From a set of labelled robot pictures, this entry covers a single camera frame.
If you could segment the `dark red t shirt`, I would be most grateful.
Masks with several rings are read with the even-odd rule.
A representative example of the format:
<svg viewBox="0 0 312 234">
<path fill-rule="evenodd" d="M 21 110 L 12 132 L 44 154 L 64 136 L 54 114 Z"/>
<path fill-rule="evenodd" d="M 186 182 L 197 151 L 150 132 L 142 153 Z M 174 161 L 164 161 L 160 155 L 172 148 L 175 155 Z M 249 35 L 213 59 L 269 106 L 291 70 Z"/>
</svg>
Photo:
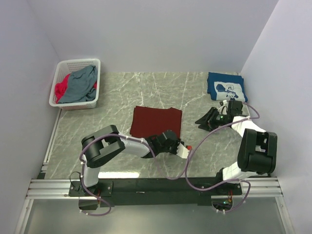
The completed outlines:
<svg viewBox="0 0 312 234">
<path fill-rule="evenodd" d="M 176 108 L 158 109 L 136 106 L 130 135 L 133 137 L 150 137 L 171 130 L 180 137 L 182 111 Z"/>
</svg>

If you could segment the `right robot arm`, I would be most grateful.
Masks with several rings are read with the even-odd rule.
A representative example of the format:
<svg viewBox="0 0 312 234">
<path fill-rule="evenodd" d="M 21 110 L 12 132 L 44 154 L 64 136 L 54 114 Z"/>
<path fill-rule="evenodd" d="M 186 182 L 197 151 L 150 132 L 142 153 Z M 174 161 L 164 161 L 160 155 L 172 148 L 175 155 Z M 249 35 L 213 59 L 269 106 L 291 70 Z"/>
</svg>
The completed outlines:
<svg viewBox="0 0 312 234">
<path fill-rule="evenodd" d="M 235 183 L 251 176 L 271 174 L 276 167 L 277 134 L 258 127 L 253 117 L 244 115 L 243 106 L 249 104 L 238 101 L 222 101 L 226 113 L 212 107 L 195 124 L 199 129 L 215 133 L 223 127 L 230 127 L 241 137 L 237 160 L 232 165 L 220 169 L 217 182 Z"/>
</svg>

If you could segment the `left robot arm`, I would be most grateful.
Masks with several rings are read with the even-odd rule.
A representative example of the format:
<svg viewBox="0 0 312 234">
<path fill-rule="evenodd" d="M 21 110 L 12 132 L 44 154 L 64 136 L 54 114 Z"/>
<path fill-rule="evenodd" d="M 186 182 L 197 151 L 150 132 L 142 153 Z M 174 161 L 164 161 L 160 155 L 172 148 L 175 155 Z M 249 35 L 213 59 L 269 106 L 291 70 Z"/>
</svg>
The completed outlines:
<svg viewBox="0 0 312 234">
<path fill-rule="evenodd" d="M 137 138 L 120 133 L 115 125 L 109 125 L 84 137 L 81 144 L 81 176 L 88 189 L 98 184 L 100 167 L 120 153 L 140 158 L 153 158 L 160 153 L 171 153 L 186 158 L 189 152 L 184 142 L 171 130 L 160 135 Z"/>
</svg>

